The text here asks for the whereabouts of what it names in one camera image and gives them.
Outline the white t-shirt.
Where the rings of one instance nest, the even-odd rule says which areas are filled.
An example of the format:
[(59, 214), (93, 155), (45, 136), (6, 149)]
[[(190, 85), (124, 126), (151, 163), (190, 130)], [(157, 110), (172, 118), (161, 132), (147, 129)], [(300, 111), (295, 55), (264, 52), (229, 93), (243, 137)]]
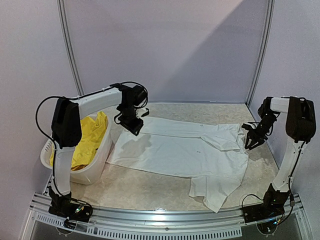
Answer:
[(249, 156), (237, 123), (209, 125), (146, 117), (138, 135), (124, 130), (108, 163), (129, 169), (189, 178), (189, 196), (202, 197), (218, 212), (242, 183)]

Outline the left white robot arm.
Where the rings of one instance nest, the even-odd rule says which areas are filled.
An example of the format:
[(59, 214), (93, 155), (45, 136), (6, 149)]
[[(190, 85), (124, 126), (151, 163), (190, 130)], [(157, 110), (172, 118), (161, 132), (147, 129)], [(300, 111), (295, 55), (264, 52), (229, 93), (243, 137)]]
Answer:
[(78, 97), (59, 97), (51, 122), (51, 137), (55, 147), (53, 192), (59, 197), (68, 196), (71, 192), (71, 164), (75, 147), (82, 138), (81, 119), (115, 106), (119, 112), (114, 118), (117, 124), (137, 136), (144, 125), (137, 111), (142, 110), (143, 116), (148, 115), (147, 103), (147, 89), (133, 82), (114, 83)]

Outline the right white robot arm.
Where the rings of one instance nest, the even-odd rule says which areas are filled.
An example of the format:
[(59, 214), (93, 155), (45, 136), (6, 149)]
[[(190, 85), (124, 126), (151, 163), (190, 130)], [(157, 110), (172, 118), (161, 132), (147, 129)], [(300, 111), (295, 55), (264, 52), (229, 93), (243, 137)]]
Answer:
[(264, 144), (274, 130), (281, 114), (286, 115), (287, 143), (279, 171), (271, 183), (275, 192), (288, 193), (305, 146), (316, 133), (316, 114), (312, 100), (304, 97), (266, 97), (258, 109), (259, 122), (247, 122), (245, 149), (253, 150)]

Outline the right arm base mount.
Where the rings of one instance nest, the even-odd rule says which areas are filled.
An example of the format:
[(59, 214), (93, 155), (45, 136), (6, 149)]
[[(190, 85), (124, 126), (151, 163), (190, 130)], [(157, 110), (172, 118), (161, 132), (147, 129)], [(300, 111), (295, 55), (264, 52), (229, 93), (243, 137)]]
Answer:
[(279, 225), (289, 218), (294, 206), (295, 200), (290, 199), (289, 205), (291, 207), (290, 212), (286, 215), (284, 207), (265, 207), (263, 203), (243, 206), (241, 204), (241, 211), (243, 214), (244, 222), (252, 223), (259, 222), (262, 220), (272, 220), (273, 225)]

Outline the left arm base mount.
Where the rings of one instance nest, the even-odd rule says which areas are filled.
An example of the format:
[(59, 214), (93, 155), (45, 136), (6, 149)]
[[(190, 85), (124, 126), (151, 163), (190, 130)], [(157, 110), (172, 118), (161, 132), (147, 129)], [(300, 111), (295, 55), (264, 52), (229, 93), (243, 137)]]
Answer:
[(48, 188), (48, 193), (51, 198), (48, 212), (51, 215), (74, 221), (89, 222), (93, 214), (93, 207), (88, 202), (73, 198), (71, 192), (66, 195), (57, 194), (51, 186)]

